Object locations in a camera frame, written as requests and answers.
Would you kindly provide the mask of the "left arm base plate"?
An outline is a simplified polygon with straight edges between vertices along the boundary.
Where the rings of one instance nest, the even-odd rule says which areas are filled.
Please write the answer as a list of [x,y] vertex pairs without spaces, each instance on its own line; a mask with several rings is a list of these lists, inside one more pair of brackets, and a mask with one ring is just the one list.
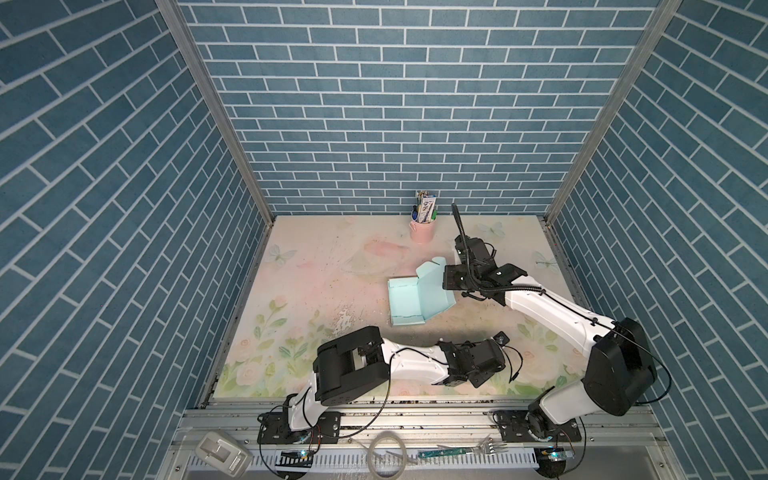
[[260,430],[257,442],[261,445],[291,445],[291,444],[336,444],[340,435],[341,414],[338,412],[323,413],[314,428],[299,426],[293,428],[286,411],[270,411],[260,414],[257,418]]

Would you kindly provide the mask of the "light blue paper box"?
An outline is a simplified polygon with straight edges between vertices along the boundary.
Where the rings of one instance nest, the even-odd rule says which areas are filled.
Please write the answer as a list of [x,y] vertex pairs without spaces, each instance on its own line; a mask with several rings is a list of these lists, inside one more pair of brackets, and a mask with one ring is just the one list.
[[393,326],[423,325],[456,304],[455,294],[443,288],[446,266],[444,257],[434,257],[421,264],[415,276],[388,280]]

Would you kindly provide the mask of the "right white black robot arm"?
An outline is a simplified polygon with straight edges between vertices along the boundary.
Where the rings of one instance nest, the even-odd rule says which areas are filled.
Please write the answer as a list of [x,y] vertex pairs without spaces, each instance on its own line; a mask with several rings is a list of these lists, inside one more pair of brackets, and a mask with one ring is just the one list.
[[455,238],[458,263],[445,267],[443,288],[478,301],[494,300],[542,324],[587,359],[584,376],[541,394],[528,407],[528,431],[547,441],[568,422],[595,412],[626,414],[658,378],[643,327],[612,320],[544,287],[521,268],[497,265],[488,244]]

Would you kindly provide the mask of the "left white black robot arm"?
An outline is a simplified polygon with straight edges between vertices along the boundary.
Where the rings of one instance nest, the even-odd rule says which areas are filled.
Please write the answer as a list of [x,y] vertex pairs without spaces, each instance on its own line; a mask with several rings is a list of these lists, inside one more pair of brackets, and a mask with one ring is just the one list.
[[431,347],[406,346],[385,339],[368,326],[328,341],[317,349],[306,386],[286,399],[287,427],[315,427],[330,407],[346,405],[391,380],[478,388],[506,368],[506,355],[493,339]]

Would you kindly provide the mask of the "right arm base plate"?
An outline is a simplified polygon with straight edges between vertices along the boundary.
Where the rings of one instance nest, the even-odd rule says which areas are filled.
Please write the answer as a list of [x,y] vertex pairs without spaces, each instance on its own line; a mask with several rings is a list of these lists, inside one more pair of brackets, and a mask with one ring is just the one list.
[[582,440],[580,424],[576,420],[556,425],[543,415],[527,410],[494,410],[490,419],[507,443],[554,442]]

